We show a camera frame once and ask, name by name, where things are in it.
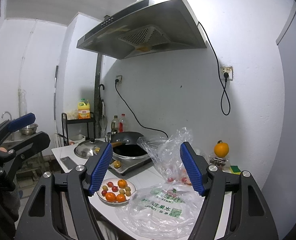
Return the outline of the orange on glass jar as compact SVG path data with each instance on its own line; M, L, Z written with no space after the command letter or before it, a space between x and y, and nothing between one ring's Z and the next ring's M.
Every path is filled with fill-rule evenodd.
M229 153L229 145L219 140L214 147L214 154L220 158L225 158Z

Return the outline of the clear plastic bag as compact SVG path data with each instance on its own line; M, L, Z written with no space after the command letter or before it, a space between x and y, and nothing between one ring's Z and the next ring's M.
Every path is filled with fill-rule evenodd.
M180 157L180 146L183 142L192 142L193 139L192 130L183 127L169 138L139 137L137 145L149 155L155 169L166 182L176 181L191 185Z

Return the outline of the black metal rack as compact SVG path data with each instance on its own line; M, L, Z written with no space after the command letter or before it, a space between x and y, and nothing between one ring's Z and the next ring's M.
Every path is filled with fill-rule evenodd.
M72 138L78 134L84 135L86 140L93 139L95 133L95 118L93 112L89 119L69 120L67 113L61 113L61 127L63 145L68 146Z

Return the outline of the wall socket right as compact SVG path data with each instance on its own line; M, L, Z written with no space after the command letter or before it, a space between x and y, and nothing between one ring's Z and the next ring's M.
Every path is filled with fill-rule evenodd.
M232 81L233 67L220 67L220 79L223 81Z

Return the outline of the silver induction cooker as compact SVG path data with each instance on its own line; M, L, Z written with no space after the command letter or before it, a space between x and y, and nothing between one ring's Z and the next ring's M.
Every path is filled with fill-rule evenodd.
M120 162L119 167L115 167L114 163L116 161ZM128 172L140 168L150 163L151 161L152 159L149 157L148 154L141 155L138 157L126 157L113 153L112 162L110 163L109 168L111 168L117 174L124 176Z

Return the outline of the large orange mandarin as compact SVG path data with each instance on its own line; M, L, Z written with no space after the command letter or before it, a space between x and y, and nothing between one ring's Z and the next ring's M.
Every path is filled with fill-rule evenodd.
M108 202L111 202L111 203L116 202L116 199L117 199L114 192L107 192L105 194L105 198Z

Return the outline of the red cap sauce bottle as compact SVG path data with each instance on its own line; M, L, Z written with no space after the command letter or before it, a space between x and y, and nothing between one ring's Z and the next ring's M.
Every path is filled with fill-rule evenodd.
M119 119L119 133L127 131L127 120L125 114L122 114Z

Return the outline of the steel sink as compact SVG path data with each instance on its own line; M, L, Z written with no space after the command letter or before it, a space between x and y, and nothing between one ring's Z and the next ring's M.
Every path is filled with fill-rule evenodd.
M20 133L20 131L17 131L15 133L12 133L10 136L8 136L4 141L3 141L3 145L14 145L16 143L19 143L25 139L28 139L30 137L32 137L34 134L31 135L23 135Z

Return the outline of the steel range hood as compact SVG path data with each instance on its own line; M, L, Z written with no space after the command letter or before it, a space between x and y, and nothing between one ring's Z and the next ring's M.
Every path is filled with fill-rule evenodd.
M187 0L140 0L98 24L76 47L122 60L206 46Z

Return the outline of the yellow green sponge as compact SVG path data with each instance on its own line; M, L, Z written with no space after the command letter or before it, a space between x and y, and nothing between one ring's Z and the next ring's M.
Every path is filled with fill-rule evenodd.
M241 170L239 169L238 166L231 165L230 166L230 172L233 173L233 174L240 174L241 173Z

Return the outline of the printed white plastic bag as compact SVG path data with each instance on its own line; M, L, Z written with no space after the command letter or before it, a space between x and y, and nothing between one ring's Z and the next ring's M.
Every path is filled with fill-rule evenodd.
M140 237L179 239L192 232L203 201L191 186L162 183L138 189L115 213L124 226Z

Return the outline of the white ceramic plate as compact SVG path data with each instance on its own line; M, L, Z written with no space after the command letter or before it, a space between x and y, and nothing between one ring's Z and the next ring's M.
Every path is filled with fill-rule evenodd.
M109 179L104 179L104 180L103 180L103 182L102 182L102 184L101 184L101 186L100 186L99 191L97 191L97 195L99 196L99 198L100 198L103 202L105 202L105 203L107 203L107 204L125 204L125 203L127 203L127 202L130 200L132 194L135 193L135 191L136 191L136 187L135 187L135 185L134 185L132 182L126 180L126 181L127 181L127 186L129 186L129 187L131 188L131 196L128 197L128 196L126 195L126 201L125 201L125 202L122 202L122 203L118 203L117 201L116 201L116 202L113 202L113 203L108 202L108 201L106 200L106 198L105 198L104 196L101 195L101 192L102 192L102 190L103 190L102 187L103 187L104 185L107 186L107 183L108 183L109 181L111 181L111 182L113 183L113 186L117 186L117 187L118 187L118 184L117 184L118 180L119 180L119 178L109 178ZM118 194L120 194L120 193L119 193L119 190L120 190L120 188L118 187L118 191L117 191L117 192L114 192L116 196L117 196ZM111 187L108 187L107 192L113 192L113 191L112 191L112 188L111 188Z

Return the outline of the grey smartphone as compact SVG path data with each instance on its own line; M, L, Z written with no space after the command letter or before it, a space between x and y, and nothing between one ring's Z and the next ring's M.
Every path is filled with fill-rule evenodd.
M72 170L77 166L77 164L69 156L61 158L60 161L68 170Z

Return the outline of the red cherry tomato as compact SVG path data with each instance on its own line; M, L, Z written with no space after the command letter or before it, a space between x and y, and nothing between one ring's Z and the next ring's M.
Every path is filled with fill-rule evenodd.
M106 194L107 194L107 191L106 190L102 190L101 195L102 196L105 196Z
M113 183L112 183L111 181L109 181L109 182L107 183L107 186L108 186L108 187L113 187Z
M113 192L117 192L117 191L118 191L118 187L117 187L117 186L113 186L113 187L112 187L112 191L113 191Z

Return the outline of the yellow detergent bottle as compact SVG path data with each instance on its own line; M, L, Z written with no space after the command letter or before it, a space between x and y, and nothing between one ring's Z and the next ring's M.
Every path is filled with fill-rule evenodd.
M91 118L91 105L89 100L84 98L78 103L78 119L90 119Z

